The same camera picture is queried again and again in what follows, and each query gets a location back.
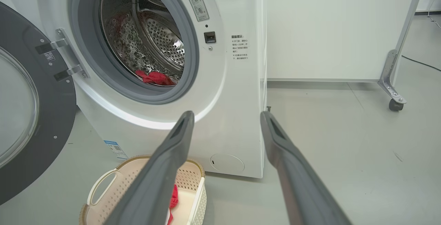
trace washing machine door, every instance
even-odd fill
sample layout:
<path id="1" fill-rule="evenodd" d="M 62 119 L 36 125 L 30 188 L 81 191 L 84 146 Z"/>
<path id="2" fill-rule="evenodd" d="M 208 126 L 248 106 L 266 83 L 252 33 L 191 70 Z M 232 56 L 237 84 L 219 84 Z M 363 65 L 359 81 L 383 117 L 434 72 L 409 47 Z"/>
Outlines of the washing machine door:
<path id="1" fill-rule="evenodd" d="M 71 133 L 76 100 L 67 66 L 27 19 L 0 2 L 0 205 L 35 181 Z"/>

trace beige laundry basket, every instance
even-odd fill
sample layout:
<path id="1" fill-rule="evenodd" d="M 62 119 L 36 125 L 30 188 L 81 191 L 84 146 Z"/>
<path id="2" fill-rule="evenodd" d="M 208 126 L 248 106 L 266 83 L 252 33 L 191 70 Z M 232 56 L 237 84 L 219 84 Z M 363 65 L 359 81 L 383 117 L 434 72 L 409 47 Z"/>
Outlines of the beige laundry basket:
<path id="1" fill-rule="evenodd" d="M 80 225 L 101 225 L 115 208 L 137 174 L 150 156 L 136 156 L 101 176 L 90 190 L 80 212 Z M 99 184 L 109 175 L 115 177 L 95 203 L 93 195 Z M 172 211 L 171 225 L 201 225 L 204 220 L 207 194 L 205 192 L 205 172 L 202 166 L 187 160 L 177 171 L 175 184 L 178 187 L 178 205 Z"/>

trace red cloth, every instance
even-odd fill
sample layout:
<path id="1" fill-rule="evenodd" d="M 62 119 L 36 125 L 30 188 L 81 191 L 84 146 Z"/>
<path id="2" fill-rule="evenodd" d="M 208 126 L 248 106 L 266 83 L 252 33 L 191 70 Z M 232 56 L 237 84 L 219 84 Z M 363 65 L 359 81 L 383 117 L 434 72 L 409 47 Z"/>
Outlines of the red cloth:
<path id="1" fill-rule="evenodd" d="M 150 72 L 148 75 L 142 70 L 136 70 L 135 73 L 142 77 L 144 83 L 154 83 L 157 85 L 175 85 L 175 83 L 165 74 L 159 72 Z"/>
<path id="2" fill-rule="evenodd" d="M 169 212 L 170 212 L 170 218 L 168 219 L 167 225 L 170 225 L 170 223 L 173 220 L 173 216 L 172 216 L 172 211 L 170 211 L 170 209 L 174 208 L 176 205 L 178 204 L 178 187 L 175 185 L 175 187 L 173 188 L 173 193 L 172 193 L 172 198 L 170 199 L 170 205 L 169 207 Z"/>

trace floor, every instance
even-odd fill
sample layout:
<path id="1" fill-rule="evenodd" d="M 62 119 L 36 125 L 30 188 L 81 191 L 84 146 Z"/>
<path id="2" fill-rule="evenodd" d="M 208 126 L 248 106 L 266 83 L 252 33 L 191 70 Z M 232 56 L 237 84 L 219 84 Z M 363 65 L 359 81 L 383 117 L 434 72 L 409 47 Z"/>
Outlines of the floor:
<path id="1" fill-rule="evenodd" d="M 403 55 L 441 68 L 440 43 L 441 30 L 416 16 Z M 400 112 L 372 83 L 270 82 L 268 106 L 353 224 L 439 224 L 440 83 L 440 72 L 402 59 L 395 87 L 408 103 Z M 119 164 L 102 149 L 79 111 L 56 161 L 0 206 L 0 224 L 78 224 L 93 183 Z M 269 162 L 262 179 L 208 173 L 206 190 L 205 225 L 288 224 Z"/>

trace stainless steel drum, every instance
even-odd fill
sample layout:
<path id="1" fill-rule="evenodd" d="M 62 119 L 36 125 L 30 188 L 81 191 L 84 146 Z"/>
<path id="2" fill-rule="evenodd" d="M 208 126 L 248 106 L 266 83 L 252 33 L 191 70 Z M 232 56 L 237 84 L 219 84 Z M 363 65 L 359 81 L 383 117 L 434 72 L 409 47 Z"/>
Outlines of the stainless steel drum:
<path id="1" fill-rule="evenodd" d="M 100 13 L 108 46 L 131 74 L 157 71 L 178 82 L 184 69 L 184 45 L 161 0 L 101 0 Z"/>

